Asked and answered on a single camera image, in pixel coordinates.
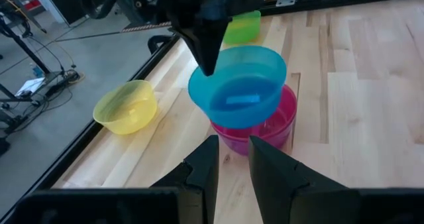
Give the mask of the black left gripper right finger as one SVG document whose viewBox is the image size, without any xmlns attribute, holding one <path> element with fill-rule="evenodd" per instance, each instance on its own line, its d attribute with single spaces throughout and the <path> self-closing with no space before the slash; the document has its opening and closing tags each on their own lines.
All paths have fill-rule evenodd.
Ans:
<svg viewBox="0 0 424 224">
<path fill-rule="evenodd" d="M 249 141 L 249 167 L 264 223 L 356 223 L 358 194 L 259 137 Z"/>
</svg>

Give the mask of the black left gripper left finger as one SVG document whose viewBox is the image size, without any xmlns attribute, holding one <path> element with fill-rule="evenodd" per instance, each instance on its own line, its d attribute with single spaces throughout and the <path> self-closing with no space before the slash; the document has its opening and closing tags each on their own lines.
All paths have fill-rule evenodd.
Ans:
<svg viewBox="0 0 424 224">
<path fill-rule="evenodd" d="M 219 138 L 207 137 L 151 188 L 161 192 L 151 223 L 213 224 L 219 180 Z"/>
</svg>

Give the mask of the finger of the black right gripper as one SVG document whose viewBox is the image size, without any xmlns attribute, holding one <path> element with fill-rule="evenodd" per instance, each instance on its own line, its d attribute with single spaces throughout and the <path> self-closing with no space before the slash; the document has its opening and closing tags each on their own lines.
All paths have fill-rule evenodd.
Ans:
<svg viewBox="0 0 424 224">
<path fill-rule="evenodd" d="M 200 41 L 200 37 L 196 35 L 194 27 L 181 27 L 177 23 L 172 23 L 172 30 L 179 35 L 190 49 L 193 57 L 197 61 L 197 65 L 205 76 L 208 76 L 208 65 L 206 57 L 206 49 Z"/>
<path fill-rule="evenodd" d="M 204 20 L 200 27 L 198 39 L 198 64 L 205 76 L 212 76 L 215 71 L 219 50 L 228 24 L 232 18 L 227 17 L 218 21 Z"/>
</svg>

